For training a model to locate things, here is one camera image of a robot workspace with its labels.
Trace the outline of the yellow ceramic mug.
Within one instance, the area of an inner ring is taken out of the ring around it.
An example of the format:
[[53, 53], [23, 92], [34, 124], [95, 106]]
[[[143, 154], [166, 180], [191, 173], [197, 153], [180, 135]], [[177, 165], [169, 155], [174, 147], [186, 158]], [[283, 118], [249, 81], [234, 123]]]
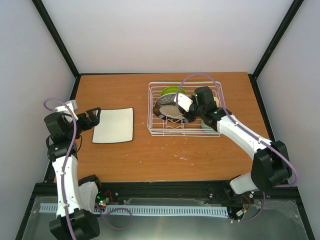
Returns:
[[220, 100], [217, 97], [214, 97], [213, 99], [216, 103], [217, 108], [220, 108]]

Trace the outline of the light green ceramic bowl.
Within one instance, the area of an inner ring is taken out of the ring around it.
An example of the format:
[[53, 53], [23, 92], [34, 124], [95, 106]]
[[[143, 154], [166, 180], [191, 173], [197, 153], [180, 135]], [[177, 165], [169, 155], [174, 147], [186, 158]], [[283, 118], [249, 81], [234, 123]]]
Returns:
[[207, 130], [207, 131], [212, 131], [213, 130], [210, 126], [206, 125], [203, 120], [201, 120], [200, 125], [201, 125], [201, 128], [204, 129], [204, 130]]

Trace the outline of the white wire dish rack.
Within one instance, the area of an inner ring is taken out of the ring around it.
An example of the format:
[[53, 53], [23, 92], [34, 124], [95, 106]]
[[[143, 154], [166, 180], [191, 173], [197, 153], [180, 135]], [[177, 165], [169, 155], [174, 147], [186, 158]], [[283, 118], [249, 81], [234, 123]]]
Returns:
[[162, 120], [153, 114], [153, 107], [161, 92], [167, 87], [179, 87], [179, 85], [179, 81], [152, 81], [148, 84], [147, 128], [151, 135], [156, 137], [219, 137], [220, 133], [214, 129], [202, 129], [200, 118], [194, 122], [183, 123], [182, 121]]

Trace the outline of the white square plate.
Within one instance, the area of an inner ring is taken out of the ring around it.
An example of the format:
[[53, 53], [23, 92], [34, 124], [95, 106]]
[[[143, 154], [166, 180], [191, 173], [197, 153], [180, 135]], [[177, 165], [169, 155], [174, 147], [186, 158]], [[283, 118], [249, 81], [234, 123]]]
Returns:
[[100, 121], [94, 127], [93, 144], [131, 142], [134, 133], [134, 110], [130, 108], [101, 110]]

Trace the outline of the green plastic plate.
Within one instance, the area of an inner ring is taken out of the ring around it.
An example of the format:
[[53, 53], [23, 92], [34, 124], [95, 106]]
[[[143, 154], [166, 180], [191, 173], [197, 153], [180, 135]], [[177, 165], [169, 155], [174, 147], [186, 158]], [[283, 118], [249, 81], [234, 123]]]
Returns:
[[167, 95], [167, 94], [175, 94], [178, 92], [178, 90], [180, 90], [180, 93], [181, 94], [187, 94], [186, 91], [183, 89], [183, 88], [179, 88], [178, 86], [169, 86], [169, 87], [166, 87], [161, 93], [160, 93], [160, 96], [164, 96], [164, 95]]

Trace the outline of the dark brown round plate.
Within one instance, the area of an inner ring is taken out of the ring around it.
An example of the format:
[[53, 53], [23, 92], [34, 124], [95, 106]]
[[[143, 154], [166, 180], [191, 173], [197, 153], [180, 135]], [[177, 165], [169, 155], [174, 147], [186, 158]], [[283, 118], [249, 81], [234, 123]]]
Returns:
[[183, 122], [186, 124], [193, 121], [183, 116], [179, 108], [176, 107], [176, 103], [170, 99], [159, 99], [152, 108], [152, 112], [164, 121]]

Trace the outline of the patterned round plate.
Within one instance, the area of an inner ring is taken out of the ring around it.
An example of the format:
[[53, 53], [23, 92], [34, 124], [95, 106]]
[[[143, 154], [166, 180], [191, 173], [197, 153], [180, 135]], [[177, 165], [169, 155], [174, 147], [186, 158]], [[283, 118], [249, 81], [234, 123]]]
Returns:
[[158, 100], [155, 102], [155, 107], [163, 107], [163, 106], [176, 106], [176, 97], [177, 93], [167, 93], [158, 98]]

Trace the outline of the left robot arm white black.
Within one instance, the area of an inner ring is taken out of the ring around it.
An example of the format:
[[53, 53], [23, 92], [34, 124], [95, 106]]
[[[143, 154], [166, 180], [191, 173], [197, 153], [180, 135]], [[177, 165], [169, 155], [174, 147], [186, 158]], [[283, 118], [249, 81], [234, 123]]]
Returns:
[[91, 240], [100, 235], [95, 203], [103, 198], [104, 188], [93, 174], [78, 179], [78, 146], [76, 139], [100, 123], [99, 107], [76, 115], [75, 107], [58, 107], [44, 118], [49, 131], [47, 155], [52, 163], [56, 187], [56, 219], [49, 230], [58, 240]]

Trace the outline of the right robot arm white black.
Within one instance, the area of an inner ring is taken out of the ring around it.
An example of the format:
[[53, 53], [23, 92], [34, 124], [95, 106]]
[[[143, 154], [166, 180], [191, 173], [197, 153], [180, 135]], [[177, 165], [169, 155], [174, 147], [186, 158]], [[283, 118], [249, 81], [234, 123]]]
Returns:
[[266, 139], [243, 125], [223, 103], [217, 105], [209, 87], [195, 89], [192, 96], [179, 93], [175, 102], [185, 117], [201, 118], [208, 127], [231, 139], [252, 159], [249, 173], [230, 180], [229, 187], [234, 194], [269, 191], [280, 187], [292, 176], [286, 145], [279, 140]]

